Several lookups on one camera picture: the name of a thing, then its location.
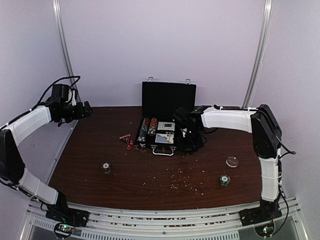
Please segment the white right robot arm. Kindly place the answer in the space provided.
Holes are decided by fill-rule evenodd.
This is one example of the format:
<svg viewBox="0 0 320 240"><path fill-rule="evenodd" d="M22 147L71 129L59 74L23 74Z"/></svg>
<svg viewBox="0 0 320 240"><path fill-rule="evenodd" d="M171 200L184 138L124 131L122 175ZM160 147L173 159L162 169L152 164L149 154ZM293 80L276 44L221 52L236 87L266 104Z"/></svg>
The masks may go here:
<svg viewBox="0 0 320 240"><path fill-rule="evenodd" d="M259 220L268 220L275 212L272 203L279 195L281 171L282 130L270 107L232 107L202 105L193 111L182 107L172 116L175 124L182 131L179 147L188 152L196 152L204 146L205 129L229 129L250 133L253 150L258 156L261 167L262 192L265 202L256 210Z"/></svg>

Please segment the clear round dealer button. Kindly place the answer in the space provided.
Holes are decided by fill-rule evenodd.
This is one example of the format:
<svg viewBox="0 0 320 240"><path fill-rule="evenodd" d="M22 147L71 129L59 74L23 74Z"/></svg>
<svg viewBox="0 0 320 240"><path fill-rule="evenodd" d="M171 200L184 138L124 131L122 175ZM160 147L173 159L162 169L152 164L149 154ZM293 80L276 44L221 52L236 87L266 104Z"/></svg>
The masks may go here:
<svg viewBox="0 0 320 240"><path fill-rule="evenodd" d="M229 156L225 163L230 168L236 168L239 165L239 160L235 156Z"/></svg>

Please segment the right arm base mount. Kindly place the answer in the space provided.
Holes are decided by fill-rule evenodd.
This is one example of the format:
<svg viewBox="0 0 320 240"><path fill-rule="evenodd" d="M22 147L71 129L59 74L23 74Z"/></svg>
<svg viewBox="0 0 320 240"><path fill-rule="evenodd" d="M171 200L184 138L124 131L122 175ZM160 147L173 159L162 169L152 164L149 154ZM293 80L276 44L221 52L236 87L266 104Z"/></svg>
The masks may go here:
<svg viewBox="0 0 320 240"><path fill-rule="evenodd" d="M242 226L254 226L255 233L262 238L271 237L276 232L275 219L283 214L278 197L275 201L260 199L259 206L246 208L239 212Z"/></svg>

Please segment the black poker set case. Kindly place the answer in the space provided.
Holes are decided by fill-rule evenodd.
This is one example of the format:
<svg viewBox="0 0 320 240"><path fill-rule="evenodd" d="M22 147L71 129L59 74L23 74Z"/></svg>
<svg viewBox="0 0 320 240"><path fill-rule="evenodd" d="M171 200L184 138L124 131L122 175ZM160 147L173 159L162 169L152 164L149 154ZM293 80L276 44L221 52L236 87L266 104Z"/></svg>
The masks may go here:
<svg viewBox="0 0 320 240"><path fill-rule="evenodd" d="M179 108L184 108L189 112L194 110L196 99L195 84L189 81L186 83L162 82L148 79L141 85L141 120L134 140L134 145L141 149L151 149L153 155L173 156L179 150L179 139L182 131L175 124L174 131L157 130L159 122L174 122L173 114ZM155 135L146 135L145 142L138 142L139 132L144 118L156 118L157 128ZM156 134L174 134L174 143L156 143Z"/></svg>

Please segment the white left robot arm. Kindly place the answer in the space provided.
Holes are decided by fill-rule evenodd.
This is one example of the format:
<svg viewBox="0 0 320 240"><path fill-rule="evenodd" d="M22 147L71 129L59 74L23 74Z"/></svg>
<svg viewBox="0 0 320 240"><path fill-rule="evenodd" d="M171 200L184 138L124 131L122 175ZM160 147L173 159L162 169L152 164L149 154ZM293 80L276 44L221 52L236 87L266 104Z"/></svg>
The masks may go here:
<svg viewBox="0 0 320 240"><path fill-rule="evenodd" d="M25 165L20 145L49 123L81 120L92 115L88 101L72 104L50 102L37 106L0 128L0 181L7 187L22 190L31 197L53 206L52 213L61 222L72 218L72 211L59 202L63 194L48 186Z"/></svg>

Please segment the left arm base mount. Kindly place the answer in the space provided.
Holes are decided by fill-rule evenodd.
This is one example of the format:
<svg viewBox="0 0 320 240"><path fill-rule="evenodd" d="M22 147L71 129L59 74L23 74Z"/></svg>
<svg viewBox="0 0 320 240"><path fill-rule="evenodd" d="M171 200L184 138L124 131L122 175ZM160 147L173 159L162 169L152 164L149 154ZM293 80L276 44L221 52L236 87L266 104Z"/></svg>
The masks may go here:
<svg viewBox="0 0 320 240"><path fill-rule="evenodd" d="M53 233L59 239L69 238L77 227L86 227L90 213L86 210L71 208L68 206L67 197L58 192L54 204L43 203L47 207L46 218L56 221Z"/></svg>

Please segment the triangular all-in button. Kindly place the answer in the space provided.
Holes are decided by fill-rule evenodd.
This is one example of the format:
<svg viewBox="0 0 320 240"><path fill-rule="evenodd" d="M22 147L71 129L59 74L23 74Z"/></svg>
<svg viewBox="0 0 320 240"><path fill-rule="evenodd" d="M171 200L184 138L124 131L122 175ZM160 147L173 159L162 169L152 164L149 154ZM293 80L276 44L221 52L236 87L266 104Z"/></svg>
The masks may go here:
<svg viewBox="0 0 320 240"><path fill-rule="evenodd" d="M119 139L123 142L129 142L131 140L131 134L126 134L126 135L123 135L121 137L119 137Z"/></svg>

